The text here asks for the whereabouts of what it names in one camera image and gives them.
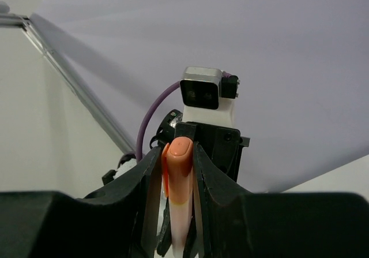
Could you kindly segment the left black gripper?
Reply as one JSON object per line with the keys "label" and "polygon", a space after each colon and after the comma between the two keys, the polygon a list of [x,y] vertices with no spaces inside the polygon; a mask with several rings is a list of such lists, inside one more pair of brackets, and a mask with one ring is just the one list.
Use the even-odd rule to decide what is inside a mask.
{"label": "left black gripper", "polygon": [[[183,113],[171,110],[162,120],[158,130],[150,140],[163,148],[171,143],[175,135],[188,134],[193,141],[199,142],[213,164],[232,180],[238,180],[240,160],[244,147],[250,144],[250,138],[243,137],[237,129],[220,127],[209,124],[191,122],[180,124],[179,131],[175,130],[177,124],[182,122]],[[198,254],[197,229],[194,213],[191,216],[190,227],[187,233],[183,250],[183,258],[195,258]]]}

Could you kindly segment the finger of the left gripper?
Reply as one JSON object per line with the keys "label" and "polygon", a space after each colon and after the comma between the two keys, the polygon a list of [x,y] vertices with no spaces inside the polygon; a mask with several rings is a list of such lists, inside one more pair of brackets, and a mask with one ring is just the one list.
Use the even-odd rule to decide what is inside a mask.
{"label": "finger of the left gripper", "polygon": [[159,256],[164,257],[172,245],[171,221],[170,221],[170,205],[169,200],[165,202],[163,211],[163,222],[161,224],[159,235],[157,236],[156,252]]}

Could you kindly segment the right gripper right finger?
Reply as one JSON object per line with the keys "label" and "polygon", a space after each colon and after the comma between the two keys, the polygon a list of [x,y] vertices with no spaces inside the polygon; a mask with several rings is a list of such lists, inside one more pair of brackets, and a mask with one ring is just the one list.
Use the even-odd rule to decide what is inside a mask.
{"label": "right gripper right finger", "polygon": [[368,201],[348,192],[250,193],[193,149],[199,257],[367,257]]}

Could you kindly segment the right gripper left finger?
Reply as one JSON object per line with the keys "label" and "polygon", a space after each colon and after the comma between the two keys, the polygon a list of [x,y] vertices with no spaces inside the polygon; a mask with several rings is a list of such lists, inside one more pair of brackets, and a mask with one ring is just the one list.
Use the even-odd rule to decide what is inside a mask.
{"label": "right gripper left finger", "polygon": [[153,257],[161,149],[83,199],[57,191],[1,193],[2,257]]}

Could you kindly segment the orange marker cap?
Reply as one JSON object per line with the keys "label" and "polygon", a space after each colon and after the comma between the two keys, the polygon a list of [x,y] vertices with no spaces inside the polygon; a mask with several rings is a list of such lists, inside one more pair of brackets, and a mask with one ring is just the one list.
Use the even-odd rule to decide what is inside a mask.
{"label": "orange marker cap", "polygon": [[193,141],[177,137],[167,143],[161,154],[161,170],[165,196],[177,205],[190,198],[193,188]]}

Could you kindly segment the orange pastel marker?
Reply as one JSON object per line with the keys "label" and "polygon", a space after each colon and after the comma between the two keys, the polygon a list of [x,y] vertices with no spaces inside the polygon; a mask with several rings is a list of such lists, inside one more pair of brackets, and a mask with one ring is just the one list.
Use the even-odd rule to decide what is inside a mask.
{"label": "orange pastel marker", "polygon": [[175,204],[169,201],[169,208],[173,255],[183,257],[191,222],[192,203],[186,201],[182,204]]}

